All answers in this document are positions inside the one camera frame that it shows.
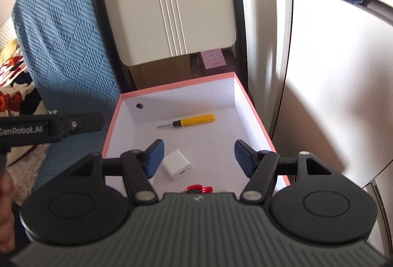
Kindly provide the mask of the person's left hand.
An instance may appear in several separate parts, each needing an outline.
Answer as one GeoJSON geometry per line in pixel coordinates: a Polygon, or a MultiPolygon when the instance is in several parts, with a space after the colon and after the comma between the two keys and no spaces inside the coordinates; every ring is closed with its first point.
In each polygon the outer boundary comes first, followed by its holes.
{"type": "Polygon", "coordinates": [[[6,254],[15,250],[15,217],[12,213],[13,179],[8,172],[1,176],[0,249],[6,254]]]}

